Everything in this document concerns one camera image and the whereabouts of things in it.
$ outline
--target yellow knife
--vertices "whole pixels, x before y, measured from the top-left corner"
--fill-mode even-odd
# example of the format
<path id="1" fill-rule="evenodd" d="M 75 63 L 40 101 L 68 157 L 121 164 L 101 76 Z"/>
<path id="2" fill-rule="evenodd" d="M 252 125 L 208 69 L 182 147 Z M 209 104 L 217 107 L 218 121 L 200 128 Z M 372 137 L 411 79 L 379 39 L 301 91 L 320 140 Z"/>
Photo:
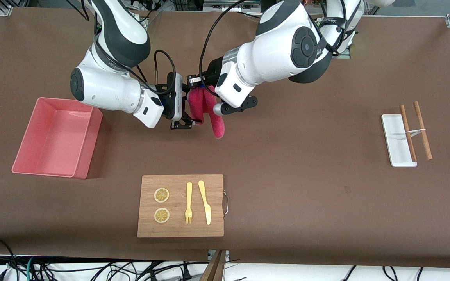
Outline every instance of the yellow knife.
<path id="1" fill-rule="evenodd" d="M 206 211 L 206 223 L 211 224 L 211 206 L 206 201 L 206 189 L 204 187 L 204 182 L 199 180 L 199 190 L 202 196 L 202 201 L 204 202 L 204 210 Z"/>

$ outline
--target lemon slice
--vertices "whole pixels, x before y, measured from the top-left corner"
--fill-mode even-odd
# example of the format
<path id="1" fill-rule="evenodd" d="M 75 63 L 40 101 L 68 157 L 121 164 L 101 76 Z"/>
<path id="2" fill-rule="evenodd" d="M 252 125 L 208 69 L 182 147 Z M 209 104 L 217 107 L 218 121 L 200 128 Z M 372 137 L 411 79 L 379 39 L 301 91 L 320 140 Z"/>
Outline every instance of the lemon slice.
<path id="1" fill-rule="evenodd" d="M 160 224 L 164 224 L 170 219 L 170 212 L 166 208 L 159 208 L 154 213 L 154 219 Z"/>
<path id="2" fill-rule="evenodd" d="M 164 187 L 161 187 L 154 192 L 154 199 L 159 203 L 165 202 L 169 197 L 170 192 Z"/>

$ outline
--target table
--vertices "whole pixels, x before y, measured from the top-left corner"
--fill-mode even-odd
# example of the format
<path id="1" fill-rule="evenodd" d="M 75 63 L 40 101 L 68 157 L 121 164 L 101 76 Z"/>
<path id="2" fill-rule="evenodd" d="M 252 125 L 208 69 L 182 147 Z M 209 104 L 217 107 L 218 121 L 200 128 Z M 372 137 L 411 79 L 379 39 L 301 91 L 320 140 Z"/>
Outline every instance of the table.
<path id="1" fill-rule="evenodd" d="M 149 27 L 183 76 L 217 14 L 163 12 Z M 12 174 L 40 96 L 72 98 L 71 70 L 93 24 L 67 9 L 0 18 L 0 238 L 16 254 L 241 262 L 450 267 L 450 29 L 443 18 L 364 17 L 352 59 L 316 82 L 256 87 L 259 105 L 209 122 L 145 128 L 103 111 L 87 180 Z M 227 14 L 204 65 L 254 38 L 257 20 Z M 147 77 L 152 59 L 141 64 Z M 170 70 L 159 60 L 161 77 Z M 418 167 L 394 168 L 380 121 L 419 101 L 434 160 L 415 139 Z M 409 118 L 410 126 L 417 126 Z M 223 238 L 136 238 L 143 174 L 223 174 L 230 196 Z"/>

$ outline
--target wooden chopstick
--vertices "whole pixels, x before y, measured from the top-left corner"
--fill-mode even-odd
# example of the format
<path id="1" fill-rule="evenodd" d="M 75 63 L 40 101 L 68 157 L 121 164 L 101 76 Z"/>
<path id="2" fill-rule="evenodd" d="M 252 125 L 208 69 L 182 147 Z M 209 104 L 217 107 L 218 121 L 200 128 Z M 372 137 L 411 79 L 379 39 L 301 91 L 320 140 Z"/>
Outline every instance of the wooden chopstick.
<path id="1" fill-rule="evenodd" d="M 418 121 L 420 123 L 421 137 L 423 138 L 423 146 L 425 147 L 425 153 L 427 154 L 428 160 L 432 160 L 432 151 L 430 151 L 430 143 L 428 142 L 427 130 L 425 130 L 425 123 L 423 123 L 423 117 L 421 116 L 420 104 L 415 101 L 414 109 L 416 110 L 416 116 L 418 117 Z"/>
<path id="2" fill-rule="evenodd" d="M 416 161 L 416 152 L 414 151 L 413 139 L 411 137 L 411 133 L 409 131 L 409 123 L 407 122 L 407 116 L 405 115 L 405 107 L 404 105 L 400 105 L 400 115 L 402 115 L 402 122 L 404 123 L 405 129 L 405 137 L 407 138 L 407 144 L 409 144 L 409 152 L 411 153 L 411 158 L 413 161 Z"/>

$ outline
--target white tray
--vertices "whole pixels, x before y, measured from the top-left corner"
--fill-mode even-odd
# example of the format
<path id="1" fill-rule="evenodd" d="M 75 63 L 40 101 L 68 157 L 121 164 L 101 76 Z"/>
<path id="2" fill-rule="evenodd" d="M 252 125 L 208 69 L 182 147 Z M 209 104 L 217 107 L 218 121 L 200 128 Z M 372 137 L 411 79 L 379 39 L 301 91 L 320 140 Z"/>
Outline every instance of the white tray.
<path id="1" fill-rule="evenodd" d="M 404 123 L 400 114 L 382 115 L 386 147 L 393 167 L 416 167 L 418 164 L 411 158 L 409 144 L 405 138 Z"/>

